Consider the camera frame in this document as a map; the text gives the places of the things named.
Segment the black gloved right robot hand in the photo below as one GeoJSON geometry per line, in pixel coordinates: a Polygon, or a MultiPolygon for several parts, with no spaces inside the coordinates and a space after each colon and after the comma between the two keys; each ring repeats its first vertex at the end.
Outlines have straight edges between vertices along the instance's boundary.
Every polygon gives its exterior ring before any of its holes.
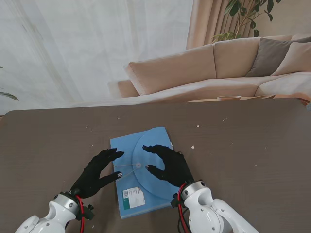
{"type": "Polygon", "coordinates": [[[160,180],[167,181],[171,185],[180,188],[182,185],[195,181],[188,164],[182,153],[176,152],[163,145],[142,146],[149,153],[158,155],[164,163],[161,170],[154,165],[147,165],[146,169],[160,180]]]}

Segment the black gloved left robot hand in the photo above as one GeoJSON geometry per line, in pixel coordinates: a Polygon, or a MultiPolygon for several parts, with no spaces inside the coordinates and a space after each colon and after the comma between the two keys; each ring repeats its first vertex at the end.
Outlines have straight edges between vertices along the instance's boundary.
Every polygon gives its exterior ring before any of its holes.
{"type": "Polygon", "coordinates": [[[117,151],[114,148],[103,150],[94,156],[71,187],[70,193],[74,196],[77,195],[81,199],[86,199],[94,196],[101,188],[121,178],[123,174],[120,171],[104,177],[100,177],[100,175],[109,163],[123,155],[123,151],[117,151]]]}

